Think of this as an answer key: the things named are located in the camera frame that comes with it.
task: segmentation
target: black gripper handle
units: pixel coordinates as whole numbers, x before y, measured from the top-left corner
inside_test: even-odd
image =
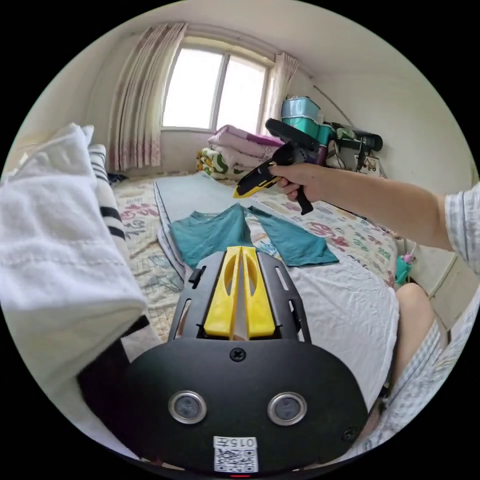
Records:
[[[314,207],[305,196],[304,186],[300,185],[296,193],[296,201],[301,206],[301,215],[309,214],[313,211]]]

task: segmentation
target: knee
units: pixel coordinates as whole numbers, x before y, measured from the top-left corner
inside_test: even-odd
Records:
[[[429,298],[425,290],[416,283],[406,283],[396,291],[398,301],[402,302],[428,302]]]
[[[422,287],[407,283],[396,292],[400,310],[400,322],[415,329],[429,328],[435,321],[435,313]]]

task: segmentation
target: yellow plastic part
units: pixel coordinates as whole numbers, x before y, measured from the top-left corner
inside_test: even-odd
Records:
[[[257,186],[254,186],[250,191],[248,191],[247,193],[243,194],[243,195],[239,195],[239,193],[237,192],[237,189],[235,189],[235,191],[233,192],[233,198],[234,199],[246,199],[248,197],[251,197],[253,194],[256,194],[257,192],[259,192],[260,190],[270,186],[270,185],[273,185],[274,183],[278,182],[278,180],[280,179],[279,176],[276,176],[275,178],[273,178],[272,180],[270,181],[263,181],[262,183],[260,183],[260,185],[257,185]]]
[[[241,246],[230,246],[226,249],[210,309],[203,325],[205,333],[209,336],[229,340],[234,337],[241,256]]]
[[[244,246],[242,260],[248,339],[270,337],[275,332],[275,322],[255,248]]]

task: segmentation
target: hand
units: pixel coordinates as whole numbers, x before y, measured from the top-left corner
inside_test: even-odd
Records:
[[[321,199],[319,188],[319,174],[322,167],[311,163],[296,163],[288,166],[271,166],[268,170],[272,175],[280,177],[277,185],[291,202],[297,200],[297,190],[303,185],[303,192],[311,202]]]

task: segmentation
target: label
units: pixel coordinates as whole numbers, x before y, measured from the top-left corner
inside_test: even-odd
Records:
[[[214,436],[215,472],[252,474],[259,471],[257,439],[254,436]]]

